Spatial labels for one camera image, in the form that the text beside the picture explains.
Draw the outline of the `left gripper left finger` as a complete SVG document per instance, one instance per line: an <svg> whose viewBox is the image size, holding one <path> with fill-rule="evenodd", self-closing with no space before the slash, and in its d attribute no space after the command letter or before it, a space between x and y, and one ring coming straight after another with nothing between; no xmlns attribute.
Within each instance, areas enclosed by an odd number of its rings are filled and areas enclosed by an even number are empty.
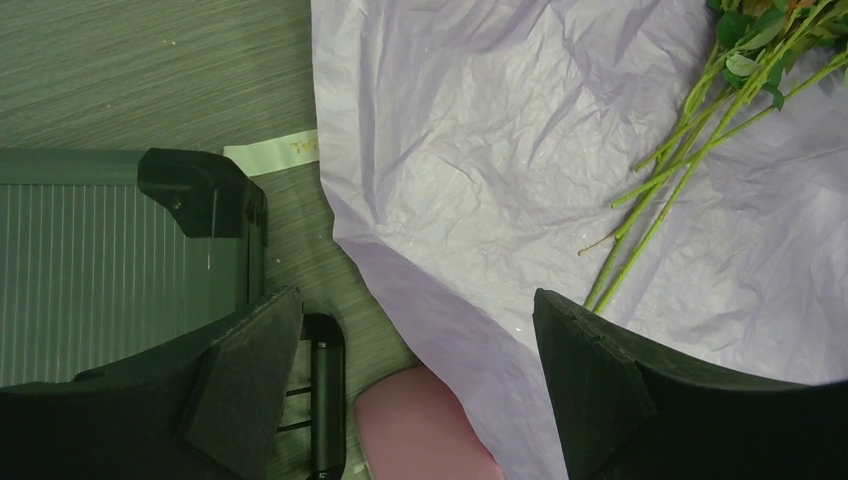
<svg viewBox="0 0 848 480"><path fill-rule="evenodd" d="M300 340L300 292L61 383L1 391L5 479L261 479Z"/></svg>

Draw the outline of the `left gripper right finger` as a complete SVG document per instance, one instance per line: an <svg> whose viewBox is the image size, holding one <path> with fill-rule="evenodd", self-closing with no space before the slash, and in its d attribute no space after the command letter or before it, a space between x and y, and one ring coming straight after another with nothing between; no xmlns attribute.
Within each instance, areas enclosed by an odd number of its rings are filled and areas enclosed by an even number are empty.
<svg viewBox="0 0 848 480"><path fill-rule="evenodd" d="M847 385L721 367L551 290L533 323L573 479L843 479Z"/></svg>

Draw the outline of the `beige ribbon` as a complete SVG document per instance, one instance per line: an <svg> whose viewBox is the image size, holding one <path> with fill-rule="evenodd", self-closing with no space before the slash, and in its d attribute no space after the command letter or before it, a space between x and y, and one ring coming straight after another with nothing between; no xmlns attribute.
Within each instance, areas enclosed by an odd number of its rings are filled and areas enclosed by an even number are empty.
<svg viewBox="0 0 848 480"><path fill-rule="evenodd" d="M317 162L318 133L313 129L249 145L225 146L223 155L248 177L258 177Z"/></svg>

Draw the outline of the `purple wrapping paper sheet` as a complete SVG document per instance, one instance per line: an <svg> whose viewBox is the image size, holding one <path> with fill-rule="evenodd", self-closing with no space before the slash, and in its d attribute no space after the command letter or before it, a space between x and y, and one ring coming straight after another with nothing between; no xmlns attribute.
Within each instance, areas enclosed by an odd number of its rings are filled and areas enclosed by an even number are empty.
<svg viewBox="0 0 848 480"><path fill-rule="evenodd" d="M583 301L612 202L672 130L713 44L702 1L315 1L321 182L333 235L509 479L567 475L532 327ZM604 309L724 367L847 375L843 72L697 167Z"/></svg>

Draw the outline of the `pink flower bouquet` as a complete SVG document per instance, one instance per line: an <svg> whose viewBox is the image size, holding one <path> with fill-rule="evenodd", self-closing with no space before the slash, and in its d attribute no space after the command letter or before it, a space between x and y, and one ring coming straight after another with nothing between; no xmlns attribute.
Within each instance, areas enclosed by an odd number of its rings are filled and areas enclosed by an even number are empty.
<svg viewBox="0 0 848 480"><path fill-rule="evenodd" d="M612 249L585 308L602 312L658 232L700 163L716 147L826 76L847 67L847 3L710 1L715 43L663 144L635 165L643 184L612 201L629 205L607 234Z"/></svg>

